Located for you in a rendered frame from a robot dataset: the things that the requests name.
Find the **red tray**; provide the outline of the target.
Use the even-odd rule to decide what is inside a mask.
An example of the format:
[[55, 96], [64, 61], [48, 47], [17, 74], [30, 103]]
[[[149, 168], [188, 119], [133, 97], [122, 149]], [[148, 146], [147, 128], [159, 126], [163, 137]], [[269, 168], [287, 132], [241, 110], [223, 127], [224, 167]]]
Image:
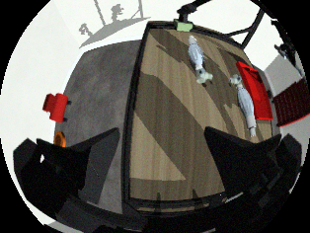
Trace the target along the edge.
[[259, 72], [240, 61], [237, 61], [236, 66], [243, 79], [245, 88], [253, 100], [255, 119], [273, 119], [270, 100]]

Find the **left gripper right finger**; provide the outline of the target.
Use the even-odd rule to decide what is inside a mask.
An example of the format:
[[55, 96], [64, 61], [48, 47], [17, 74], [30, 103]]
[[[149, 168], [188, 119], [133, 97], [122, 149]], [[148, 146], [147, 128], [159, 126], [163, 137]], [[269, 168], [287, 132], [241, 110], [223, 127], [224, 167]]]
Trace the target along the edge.
[[242, 192], [268, 152], [280, 142], [282, 134], [254, 143], [219, 129], [206, 126], [204, 138], [218, 169], [227, 198]]

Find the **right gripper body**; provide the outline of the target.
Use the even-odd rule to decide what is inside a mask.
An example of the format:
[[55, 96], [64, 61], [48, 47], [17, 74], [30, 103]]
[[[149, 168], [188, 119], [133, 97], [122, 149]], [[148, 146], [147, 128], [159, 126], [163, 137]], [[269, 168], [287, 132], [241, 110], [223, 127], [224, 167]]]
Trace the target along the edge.
[[[279, 33], [279, 37], [282, 39], [283, 43], [280, 45], [281, 50], [286, 50], [286, 51], [296, 51], [296, 49], [294, 48], [294, 46], [292, 46], [292, 44], [288, 43], [287, 40], [287, 32], [281, 32]], [[286, 44], [284, 44], [286, 43]]]

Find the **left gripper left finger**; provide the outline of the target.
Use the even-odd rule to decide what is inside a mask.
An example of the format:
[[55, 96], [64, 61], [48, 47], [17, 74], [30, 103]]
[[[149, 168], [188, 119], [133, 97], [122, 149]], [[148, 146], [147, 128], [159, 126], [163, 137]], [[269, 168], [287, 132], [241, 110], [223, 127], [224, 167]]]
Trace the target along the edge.
[[58, 166], [89, 202], [98, 204], [119, 138], [119, 128], [114, 127], [69, 147], [40, 138], [36, 142], [42, 156]]

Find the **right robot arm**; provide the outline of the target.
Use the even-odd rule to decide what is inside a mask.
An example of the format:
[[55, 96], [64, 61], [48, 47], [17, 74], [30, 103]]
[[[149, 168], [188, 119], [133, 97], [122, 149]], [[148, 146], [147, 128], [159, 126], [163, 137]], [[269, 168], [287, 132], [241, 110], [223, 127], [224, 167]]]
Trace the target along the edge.
[[[177, 10], [177, 14], [179, 14], [179, 19], [177, 19], [177, 20], [180, 23], [187, 23], [189, 13], [194, 13], [195, 11], [197, 11], [197, 9], [196, 9], [197, 7], [207, 3], [209, 1], [211, 1], [211, 0], [208, 0], [208, 1], [207, 0], [194, 0], [192, 3], [183, 5], [179, 10]], [[274, 15], [272, 14], [272, 12], [260, 0], [250, 0], [250, 1], [252, 1], [256, 5], [258, 5], [270, 18], [272, 17], [273, 19], [276, 19], [274, 17]], [[185, 12], [187, 12], [187, 13], [185, 13]], [[281, 26], [280, 22], [271, 20], [271, 25], [276, 27], [278, 33], [285, 32], [285, 29]], [[289, 36], [287, 36], [287, 40], [288, 40], [289, 44], [293, 45]]]

